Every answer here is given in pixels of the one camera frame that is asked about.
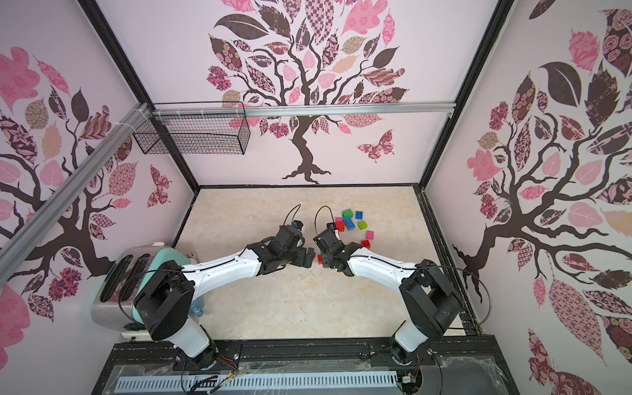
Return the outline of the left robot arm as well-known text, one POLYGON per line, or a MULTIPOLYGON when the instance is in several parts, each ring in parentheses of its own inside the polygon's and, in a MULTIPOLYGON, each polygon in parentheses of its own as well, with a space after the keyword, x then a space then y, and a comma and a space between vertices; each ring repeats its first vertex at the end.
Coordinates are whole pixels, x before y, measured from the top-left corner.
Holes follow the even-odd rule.
POLYGON ((210 335, 190 314, 193 302, 234 281, 265 276, 288 265, 310 268, 316 253, 304 246, 303 223, 291 222, 278 233, 215 261, 180 266, 171 259, 140 288, 133 308, 154 341, 168 341, 195 359, 215 353, 210 335))

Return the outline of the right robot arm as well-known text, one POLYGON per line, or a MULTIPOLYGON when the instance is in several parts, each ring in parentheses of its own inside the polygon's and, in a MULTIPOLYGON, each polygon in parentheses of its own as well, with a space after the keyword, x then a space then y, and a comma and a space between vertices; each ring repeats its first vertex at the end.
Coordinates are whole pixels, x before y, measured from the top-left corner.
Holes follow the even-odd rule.
POLYGON ((424 343, 441 339, 463 308, 463 298, 443 269, 429 259, 403 263, 358 244, 344 244, 333 230, 314 237, 323 265, 398 291, 406 320, 390 338, 393 357, 404 361, 424 343))

